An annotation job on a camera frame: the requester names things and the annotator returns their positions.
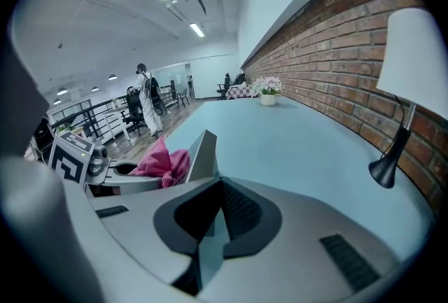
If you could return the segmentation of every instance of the light blue desk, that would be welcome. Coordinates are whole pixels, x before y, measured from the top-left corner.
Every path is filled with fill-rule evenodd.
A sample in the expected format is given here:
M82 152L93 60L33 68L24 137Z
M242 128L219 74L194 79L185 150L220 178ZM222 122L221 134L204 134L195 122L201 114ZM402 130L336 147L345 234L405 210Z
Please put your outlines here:
M189 148L204 129L218 136L224 176L320 199L376 234L399 260L415 254L433 221L431 208L397 170L395 187L376 184L368 164L381 153L325 115L279 97L204 103L168 139L170 152Z

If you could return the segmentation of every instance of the white lamp shade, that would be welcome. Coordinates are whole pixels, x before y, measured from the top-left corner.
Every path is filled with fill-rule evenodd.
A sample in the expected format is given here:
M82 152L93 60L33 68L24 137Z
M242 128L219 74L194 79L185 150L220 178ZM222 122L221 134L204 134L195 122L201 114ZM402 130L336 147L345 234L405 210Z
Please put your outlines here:
M447 49L429 12L406 8L390 16L377 88L448 120Z

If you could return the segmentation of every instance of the red brick wall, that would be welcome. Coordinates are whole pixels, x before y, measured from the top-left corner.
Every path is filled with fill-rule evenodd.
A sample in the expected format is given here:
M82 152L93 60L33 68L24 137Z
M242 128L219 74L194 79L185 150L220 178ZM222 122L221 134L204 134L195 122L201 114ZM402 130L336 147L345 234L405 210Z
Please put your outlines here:
M403 113L376 89L395 10L422 0L311 0L248 61L248 82L278 76L282 95L310 106L385 150ZM448 181L448 122L417 109L399 165L435 211Z

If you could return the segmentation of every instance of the desk lamp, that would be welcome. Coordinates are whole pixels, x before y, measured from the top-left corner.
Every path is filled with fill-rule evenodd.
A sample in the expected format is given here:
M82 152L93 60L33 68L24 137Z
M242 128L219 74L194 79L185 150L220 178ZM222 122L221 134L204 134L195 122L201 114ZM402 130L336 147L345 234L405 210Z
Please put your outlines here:
M448 120L448 55L435 19L425 10L406 8L392 14L387 36L377 88L410 101L410 106L390 151L371 162L369 171L378 184L392 188L416 105Z

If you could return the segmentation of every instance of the pink cloth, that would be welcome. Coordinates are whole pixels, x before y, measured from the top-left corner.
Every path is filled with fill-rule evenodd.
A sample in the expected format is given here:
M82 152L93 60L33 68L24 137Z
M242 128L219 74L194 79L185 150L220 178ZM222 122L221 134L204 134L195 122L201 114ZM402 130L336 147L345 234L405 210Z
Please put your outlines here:
M162 178L162 187L176 185L190 168L190 154L181 149L168 153L163 137L141 158L137 167L129 175L157 176Z

